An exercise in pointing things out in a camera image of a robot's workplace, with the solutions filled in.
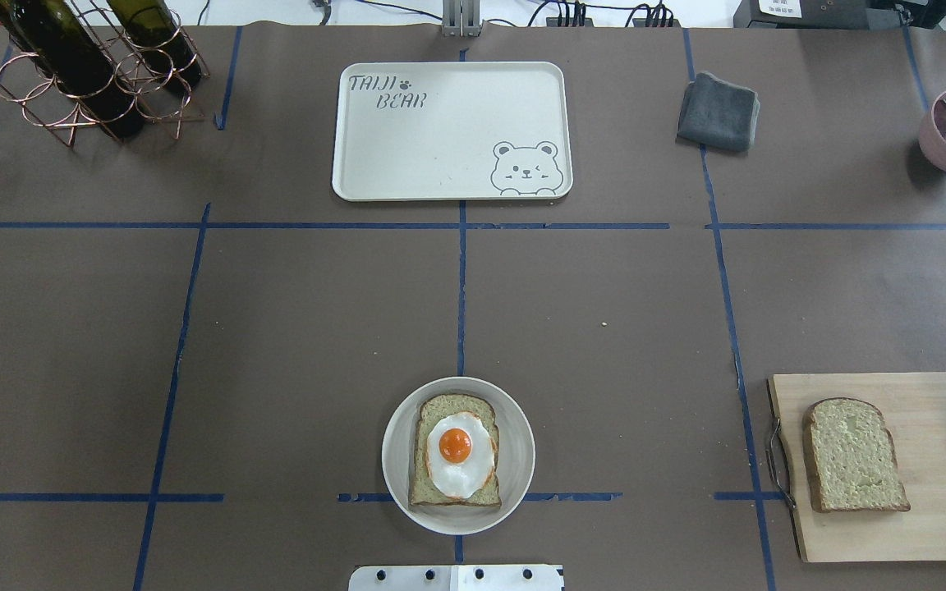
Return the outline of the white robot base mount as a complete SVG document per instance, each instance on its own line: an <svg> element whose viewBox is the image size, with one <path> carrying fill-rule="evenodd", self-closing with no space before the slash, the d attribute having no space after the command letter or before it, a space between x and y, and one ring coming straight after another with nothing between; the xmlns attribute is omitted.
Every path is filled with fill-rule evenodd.
<svg viewBox="0 0 946 591"><path fill-rule="evenodd" d="M563 567L549 564L365 566L349 590L563 590Z"/></svg>

